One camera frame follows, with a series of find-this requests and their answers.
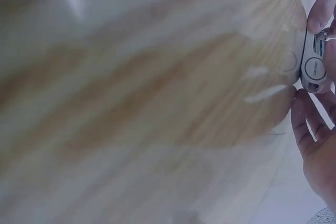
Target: small white gadget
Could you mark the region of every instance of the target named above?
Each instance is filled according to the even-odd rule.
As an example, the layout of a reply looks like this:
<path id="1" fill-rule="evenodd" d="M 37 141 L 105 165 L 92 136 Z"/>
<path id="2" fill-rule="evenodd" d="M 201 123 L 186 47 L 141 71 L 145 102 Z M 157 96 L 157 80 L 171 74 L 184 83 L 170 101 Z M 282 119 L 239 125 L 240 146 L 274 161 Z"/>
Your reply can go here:
<path id="1" fill-rule="evenodd" d="M 305 46 L 301 62 L 301 83 L 310 93 L 316 93 L 322 82 L 327 79 L 327 73 L 323 65 L 323 55 L 327 32 L 310 34 L 306 31 Z"/>

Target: circular button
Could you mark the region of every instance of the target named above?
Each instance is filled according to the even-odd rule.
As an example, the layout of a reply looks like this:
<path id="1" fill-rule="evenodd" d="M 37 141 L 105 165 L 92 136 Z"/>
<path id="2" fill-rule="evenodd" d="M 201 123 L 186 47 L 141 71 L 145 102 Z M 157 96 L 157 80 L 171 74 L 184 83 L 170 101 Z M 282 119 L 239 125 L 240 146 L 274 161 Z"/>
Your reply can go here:
<path id="1" fill-rule="evenodd" d="M 306 61 L 304 70 L 309 78 L 314 81 L 322 80 L 326 75 L 326 70 L 323 66 L 323 61 L 320 58 L 312 57 Z"/>

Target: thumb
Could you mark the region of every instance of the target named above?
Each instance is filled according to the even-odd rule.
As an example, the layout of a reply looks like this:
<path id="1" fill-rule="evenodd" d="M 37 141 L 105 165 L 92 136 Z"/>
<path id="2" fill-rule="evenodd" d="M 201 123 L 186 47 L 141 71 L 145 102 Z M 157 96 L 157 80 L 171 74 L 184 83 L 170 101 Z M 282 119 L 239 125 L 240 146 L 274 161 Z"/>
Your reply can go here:
<path id="1" fill-rule="evenodd" d="M 328 78 L 336 82 L 336 39 L 327 42 L 323 62 Z"/>
<path id="2" fill-rule="evenodd" d="M 317 34 L 326 26 L 335 5 L 336 0 L 316 0 L 308 16 L 308 30 L 311 33 Z"/>

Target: hand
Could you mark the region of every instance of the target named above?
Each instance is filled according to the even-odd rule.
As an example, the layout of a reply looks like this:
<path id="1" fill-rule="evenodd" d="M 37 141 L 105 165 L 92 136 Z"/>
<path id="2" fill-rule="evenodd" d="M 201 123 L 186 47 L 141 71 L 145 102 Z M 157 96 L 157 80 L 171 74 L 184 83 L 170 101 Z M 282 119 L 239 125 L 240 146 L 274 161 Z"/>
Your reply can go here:
<path id="1" fill-rule="evenodd" d="M 336 16 L 336 0 L 316 0 L 308 16 L 308 30 L 311 33 L 319 33 L 328 23 L 331 15 Z M 332 22 L 332 29 L 336 28 L 336 20 Z"/>
<path id="2" fill-rule="evenodd" d="M 324 65 L 328 77 L 336 81 L 336 42 L 327 42 Z M 336 95 L 315 94 L 336 124 Z M 299 90 L 292 105 L 292 127 L 303 158 L 303 171 L 312 189 L 336 213 L 336 128 L 330 130 L 306 90 Z M 310 134 L 308 121 L 315 139 Z"/>

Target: light wood surface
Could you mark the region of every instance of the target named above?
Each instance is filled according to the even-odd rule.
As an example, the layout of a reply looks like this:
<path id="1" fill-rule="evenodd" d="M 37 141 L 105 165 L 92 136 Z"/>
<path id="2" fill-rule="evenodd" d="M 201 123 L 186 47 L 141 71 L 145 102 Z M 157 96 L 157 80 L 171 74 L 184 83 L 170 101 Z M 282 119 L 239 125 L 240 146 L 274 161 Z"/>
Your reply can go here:
<path id="1" fill-rule="evenodd" d="M 303 2 L 0 0 L 0 222 L 248 223 Z"/>

